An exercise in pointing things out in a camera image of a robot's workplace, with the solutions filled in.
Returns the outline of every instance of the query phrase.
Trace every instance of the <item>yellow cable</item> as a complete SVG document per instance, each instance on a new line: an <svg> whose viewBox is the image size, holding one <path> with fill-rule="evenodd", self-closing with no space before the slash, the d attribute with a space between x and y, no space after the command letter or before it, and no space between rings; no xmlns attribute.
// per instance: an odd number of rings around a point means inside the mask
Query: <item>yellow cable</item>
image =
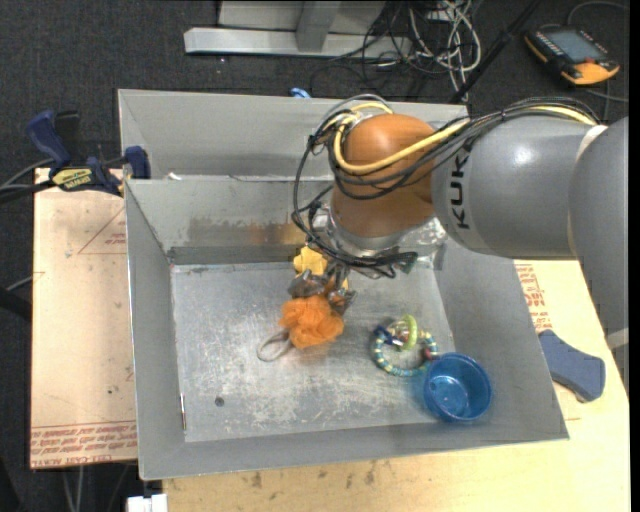
<svg viewBox="0 0 640 512"><path fill-rule="evenodd" d="M362 103L360 105L356 105L355 107L351 107L351 110L362 110L365 108L379 108L380 110L384 110L387 114L393 114L393 110L387 107L384 103L380 102L368 102Z"/></svg>
<svg viewBox="0 0 640 512"><path fill-rule="evenodd" d="M458 130L460 130L463 126L467 125L469 122L470 121L468 119L464 119L452 126L449 126L448 128L445 128L444 130L435 132L433 135L430 135L426 139L422 139L421 141L416 142L412 146L409 146L408 148L398 151L397 153L391 156L388 156L382 160L378 160L377 162L372 162L370 164L365 164L365 165L352 165L348 163L342 156L341 140L342 140L342 135L344 134L344 128L345 128L345 124L343 123L343 124L340 124L340 126L338 126L337 128L338 133L333 139L333 152L335 154L336 161L338 162L338 165L340 166L341 169L345 171L349 171L352 174L369 173L369 172L377 171L379 169L387 167L388 165L394 164L402 160L403 158L411 155L412 153L415 153L416 151L420 151L421 149L427 146L430 146L431 144L440 142L441 140L456 133Z"/></svg>
<svg viewBox="0 0 640 512"><path fill-rule="evenodd" d="M579 121L581 123L584 124L588 124L591 126L595 126L596 123L593 119L591 119L588 116L585 116L584 114L581 114L580 112L576 112L575 110L571 110L570 108L564 108L564 107L551 107L551 106L545 106L545 105L540 105L537 107L529 107L530 110L544 110L547 112L556 112L556 113L560 113L562 115L565 115L567 117L570 117L572 119L574 119L575 121Z"/></svg>
<svg viewBox="0 0 640 512"><path fill-rule="evenodd" d="M356 110L356 109L362 109L362 108L367 108L367 107L378 107L382 110L388 111L388 113L392 113L385 105L382 105L380 103L378 104L373 104L373 103L367 103L367 104L363 104L363 105L359 105L358 107L354 107L352 110ZM530 107L530 110L542 110L542 111L547 111L547 112L554 112L554 113L559 113L561 115L564 115L566 117L569 117L575 121L584 123L584 124L588 124L591 126L595 126L597 123L592 120L591 118L589 118L586 115L583 115L579 112L576 112L574 110L568 109L568 108L563 108L563 107L555 107L555 106L544 106L544 105L540 105L540 106L535 106L535 107ZM430 135L429 137L416 142L415 144L413 144L412 146L409 146L401 151L398 151L397 153L390 155L382 160L378 160L377 162L372 162L369 164L365 164L365 165L353 165L348 163L343 155L342 155L342 137L344 135L344 129L345 127L351 122L355 120L355 117L346 117L344 118L341 123L340 126L338 126L337 131L339 132L336 137L333 140L333 152L335 154L336 157L336 161L338 162L338 165L340 166L341 169L345 170L345 171L349 171L352 174L365 174L365 173L370 173L373 171L377 171L380 169L383 169L384 167L387 167L389 165L392 165L400 160L402 160L403 158L406 158L407 156L411 155L412 153L415 153L417 151L420 151L421 149L424 149L425 147L431 145L431 144L436 144L438 142L440 142L441 140L453 135L454 133L456 133L458 130L460 130L460 128L462 128L463 126L466 126L470 120L465 119L462 120L452 126L450 126L449 128L446 128L444 130L441 131L437 131L435 132L433 135Z"/></svg>

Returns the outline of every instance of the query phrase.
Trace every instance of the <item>blue clamp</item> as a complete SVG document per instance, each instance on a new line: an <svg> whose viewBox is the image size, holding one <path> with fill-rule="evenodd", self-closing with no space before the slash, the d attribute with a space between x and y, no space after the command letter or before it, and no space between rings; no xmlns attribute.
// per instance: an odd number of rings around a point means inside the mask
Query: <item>blue clamp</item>
<svg viewBox="0 0 640 512"><path fill-rule="evenodd" d="M573 391L581 402L600 398L606 382L602 359L572 347L551 329L542 331L538 338L553 380Z"/></svg>
<svg viewBox="0 0 640 512"><path fill-rule="evenodd" d="M289 93L294 98L311 98L311 95L307 91L300 89L299 87L294 87L289 91Z"/></svg>
<svg viewBox="0 0 640 512"><path fill-rule="evenodd" d="M27 135L35 146L53 160L49 179L67 192L95 190L122 195L122 180L113 176L108 166L90 156L85 165L69 165L71 155L54 127L54 114L45 110L27 124ZM122 162L128 165L125 177L149 179L151 169L145 151L140 146L128 147Z"/></svg>

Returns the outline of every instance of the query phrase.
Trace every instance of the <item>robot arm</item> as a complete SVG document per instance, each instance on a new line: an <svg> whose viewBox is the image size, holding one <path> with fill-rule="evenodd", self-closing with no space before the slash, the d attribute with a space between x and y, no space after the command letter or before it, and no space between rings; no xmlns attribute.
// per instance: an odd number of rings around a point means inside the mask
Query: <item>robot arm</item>
<svg viewBox="0 0 640 512"><path fill-rule="evenodd" d="M437 130L384 104L343 109L310 141L328 148L336 178L325 240L312 215L310 240L348 267L393 275L411 268L403 239L435 215L476 252L578 259L613 348L628 332L627 140L628 119L606 127L558 100Z"/></svg>

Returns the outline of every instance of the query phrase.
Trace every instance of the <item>cardboard sheet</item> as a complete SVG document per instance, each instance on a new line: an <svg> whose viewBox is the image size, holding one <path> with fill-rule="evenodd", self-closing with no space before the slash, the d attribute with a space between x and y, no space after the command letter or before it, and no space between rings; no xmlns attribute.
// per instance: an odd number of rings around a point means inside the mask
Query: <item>cardboard sheet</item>
<svg viewBox="0 0 640 512"><path fill-rule="evenodd" d="M135 460L124 202L50 189L34 218L30 466Z"/></svg>

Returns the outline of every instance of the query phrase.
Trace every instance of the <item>metal stand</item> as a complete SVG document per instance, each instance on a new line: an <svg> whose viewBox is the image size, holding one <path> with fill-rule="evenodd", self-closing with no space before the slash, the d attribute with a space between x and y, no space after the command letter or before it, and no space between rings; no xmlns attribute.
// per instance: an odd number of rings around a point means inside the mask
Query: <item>metal stand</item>
<svg viewBox="0 0 640 512"><path fill-rule="evenodd" d="M225 4L236 5L227 8L226 16L223 16L223 11L221 20L240 28L192 28L184 34L186 53L301 57L344 55L362 47L364 34L384 6L384 2L367 2L364 7L355 5L360 2L284 3L289 5L272 2L265 7L256 6L255 2L253 5L223 2L223 9ZM365 49L365 58L391 51L396 51L391 39L381 38ZM354 56L360 58L361 54L358 52Z"/></svg>

